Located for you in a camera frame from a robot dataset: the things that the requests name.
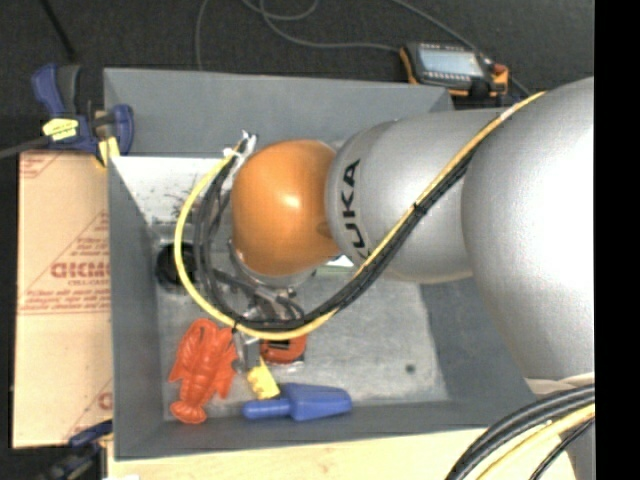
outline red toy lobster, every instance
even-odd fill
[[[231,329],[219,329],[211,320],[198,318],[182,337],[169,382],[182,379],[180,400],[169,407],[171,414],[184,423],[202,423],[207,419],[202,406],[218,392],[226,398],[235,372],[231,363],[238,355]]]

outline yellow object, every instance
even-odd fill
[[[118,141],[115,137],[101,140],[98,143],[98,148],[100,149],[100,158],[104,165],[109,163],[109,158],[120,156],[120,148],[118,147]]]
[[[76,128],[78,128],[78,121],[75,119],[56,117],[45,123],[42,127],[42,133],[51,137],[52,140],[58,141],[73,137],[76,134]]]
[[[478,476],[478,480],[489,480],[497,477],[498,473],[523,458],[532,450],[537,449],[540,445],[552,442],[554,439],[574,427],[595,417],[596,405],[591,404],[582,409],[578,409],[564,418],[551,424],[543,426],[529,437],[516,443],[514,446],[503,452],[496,460],[491,462]]]
[[[249,370],[247,380],[258,400],[273,398],[280,394],[280,388],[262,358],[260,358],[259,366]]]
[[[436,176],[436,178],[427,186],[427,188],[422,192],[420,197],[416,199],[416,201],[407,209],[405,214],[398,220],[395,226],[387,233],[387,235],[381,240],[381,242],[377,245],[374,251],[368,256],[368,258],[360,265],[358,271],[354,274],[353,278],[356,278],[367,266],[373,263],[380,251],[384,248],[384,246],[393,238],[393,236],[398,232],[398,229],[405,223],[405,221],[413,214],[420,203],[422,203],[429,195],[435,190],[438,184],[453,171],[458,164],[475,148],[480,142],[482,142],[493,130],[495,130],[498,126],[500,126],[504,121],[509,119],[515,112],[528,105],[532,101],[535,101],[544,93],[539,92],[530,96],[526,100],[523,100],[508,110],[500,114],[498,117],[493,119],[489,124],[487,124],[482,130],[480,130],[456,155],[449,161],[449,163],[440,171],[440,173]],[[234,151],[237,152],[239,145],[234,148]],[[182,258],[182,236],[184,234],[184,226],[187,221],[187,217],[191,212],[191,208],[193,207],[196,199],[200,195],[200,193],[205,189],[205,187],[211,182],[218,172],[231,161],[233,155],[228,155],[224,160],[220,163],[216,164],[199,182],[196,184],[194,189],[191,191],[187,200],[180,211],[180,216],[178,217],[178,222],[176,223],[176,230],[174,235],[174,257],[176,261],[176,268],[178,271],[178,275],[180,280],[182,281],[182,285],[185,287],[189,295],[196,301],[196,303],[204,309],[207,313],[209,313],[212,317],[214,317],[219,322],[229,325],[231,327],[235,327],[237,330],[248,334],[249,336],[254,336],[256,338],[264,339],[264,340],[272,340],[272,341],[284,341],[290,340],[293,338],[298,338],[304,334],[309,334],[314,331],[322,324],[324,324],[327,320],[329,320],[333,315],[336,314],[339,308],[335,308],[328,313],[312,320],[308,324],[305,324],[301,327],[298,327],[294,330],[288,331],[258,331],[255,329],[251,329],[250,327],[246,327],[242,324],[238,324],[233,318],[225,315],[217,308],[212,306],[195,288],[184,266],[184,261]]]

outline orange object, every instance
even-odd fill
[[[249,269],[288,276],[339,253],[324,207],[335,155],[318,140],[286,140],[256,152],[238,171],[231,191],[232,242]]]
[[[286,341],[265,340],[260,344],[260,355],[267,363],[289,364],[304,353],[306,346],[306,334]]]
[[[199,318],[182,337],[169,382],[182,379],[180,400],[169,407],[184,423],[207,419],[202,406],[217,392],[229,394],[235,372],[231,363],[238,358],[230,328],[220,329],[211,320]]]

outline cardboard sheet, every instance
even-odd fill
[[[83,153],[20,157],[14,447],[111,417],[106,175]]]

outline clamp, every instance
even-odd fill
[[[78,114],[74,98],[79,70],[78,65],[59,68],[51,63],[39,68],[31,77],[34,95],[51,118],[43,127],[47,146],[50,149],[86,151],[105,161],[104,140],[95,134],[95,129],[112,124],[117,148],[121,154],[127,154],[133,142],[133,110],[129,105],[114,105],[106,116],[94,120],[90,115]]]

